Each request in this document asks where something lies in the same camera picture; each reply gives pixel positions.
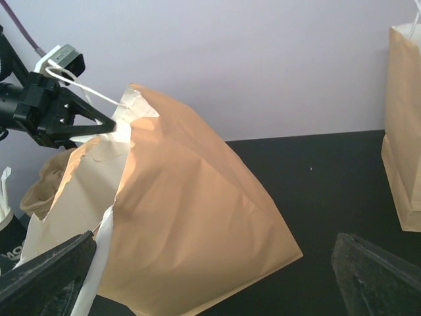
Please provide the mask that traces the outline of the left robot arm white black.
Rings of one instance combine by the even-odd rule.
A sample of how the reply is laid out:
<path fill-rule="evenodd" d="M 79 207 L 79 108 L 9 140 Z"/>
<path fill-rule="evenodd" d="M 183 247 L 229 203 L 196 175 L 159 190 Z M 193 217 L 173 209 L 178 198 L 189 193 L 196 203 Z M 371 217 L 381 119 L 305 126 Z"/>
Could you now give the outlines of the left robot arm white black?
<path fill-rule="evenodd" d="M 10 130 L 25 132 L 42 147 L 75 147 L 76 136 L 112 132 L 115 121 L 61 80 L 47 66 L 28 71 L 8 39 L 1 36 L 1 138 Z"/>

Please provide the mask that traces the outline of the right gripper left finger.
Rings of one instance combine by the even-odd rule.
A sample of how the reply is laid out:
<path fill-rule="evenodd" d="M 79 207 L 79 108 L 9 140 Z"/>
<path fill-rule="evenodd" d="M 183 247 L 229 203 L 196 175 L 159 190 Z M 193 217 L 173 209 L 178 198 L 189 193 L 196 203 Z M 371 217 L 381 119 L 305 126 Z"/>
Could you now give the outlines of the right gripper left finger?
<path fill-rule="evenodd" d="M 96 251 L 79 234 L 1 276 L 2 315 L 70 315 Z"/>

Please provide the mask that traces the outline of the kraft paper bag white handles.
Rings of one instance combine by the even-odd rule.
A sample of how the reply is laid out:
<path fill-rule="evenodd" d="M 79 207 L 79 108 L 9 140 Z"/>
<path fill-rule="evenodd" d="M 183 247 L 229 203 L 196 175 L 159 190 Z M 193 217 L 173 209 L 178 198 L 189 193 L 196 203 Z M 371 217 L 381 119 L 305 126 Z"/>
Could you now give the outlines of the kraft paper bag white handles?
<path fill-rule="evenodd" d="M 21 262 L 96 235 L 96 294 L 136 315 L 196 315 L 302 256 L 274 201 L 190 107 L 130 84 L 114 132 L 80 138 Z"/>

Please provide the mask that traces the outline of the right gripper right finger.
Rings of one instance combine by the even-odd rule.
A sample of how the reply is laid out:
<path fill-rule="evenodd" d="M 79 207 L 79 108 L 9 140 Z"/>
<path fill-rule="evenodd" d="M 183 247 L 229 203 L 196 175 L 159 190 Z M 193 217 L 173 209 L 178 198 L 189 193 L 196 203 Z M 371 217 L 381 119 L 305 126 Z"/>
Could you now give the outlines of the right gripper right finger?
<path fill-rule="evenodd" d="M 348 315 L 420 314 L 420 267 L 346 233 L 337 235 L 332 267 Z"/>

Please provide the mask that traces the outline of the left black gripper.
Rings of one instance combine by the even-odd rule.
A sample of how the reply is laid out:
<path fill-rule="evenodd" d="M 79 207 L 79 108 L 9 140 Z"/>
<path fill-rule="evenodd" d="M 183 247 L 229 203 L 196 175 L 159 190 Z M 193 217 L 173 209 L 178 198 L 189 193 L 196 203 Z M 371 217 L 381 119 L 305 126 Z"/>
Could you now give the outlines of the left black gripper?
<path fill-rule="evenodd" d="M 79 97 L 69 97 L 66 100 L 64 108 L 68 118 L 65 120 L 65 125 L 53 127 L 52 119 L 59 111 L 57 107 L 60 92 L 61 87 L 56 79 L 48 78 L 38 72 L 29 73 L 28 81 L 14 110 L 13 119 L 37 145 L 71 149 L 76 147 L 71 138 L 105 134 L 114 130 L 116 123 L 113 119 Z M 77 116 L 94 124 L 77 125 L 74 123 Z"/>

